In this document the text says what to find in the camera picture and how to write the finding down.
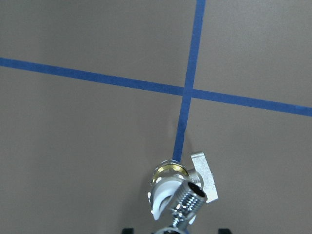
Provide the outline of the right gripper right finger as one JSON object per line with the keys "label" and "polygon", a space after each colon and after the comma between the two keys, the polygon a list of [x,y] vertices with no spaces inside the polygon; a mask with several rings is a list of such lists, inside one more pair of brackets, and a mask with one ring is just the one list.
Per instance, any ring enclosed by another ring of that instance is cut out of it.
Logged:
{"label": "right gripper right finger", "polygon": [[218,229],[218,234],[229,234],[229,229],[220,228],[220,229]]}

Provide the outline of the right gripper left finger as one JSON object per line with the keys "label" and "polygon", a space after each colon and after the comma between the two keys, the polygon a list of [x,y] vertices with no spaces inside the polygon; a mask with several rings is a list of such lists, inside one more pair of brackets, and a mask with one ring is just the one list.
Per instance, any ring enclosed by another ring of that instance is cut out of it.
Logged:
{"label": "right gripper left finger", "polygon": [[124,229],[122,229],[121,234],[134,234],[134,229],[133,228],[124,228]]}

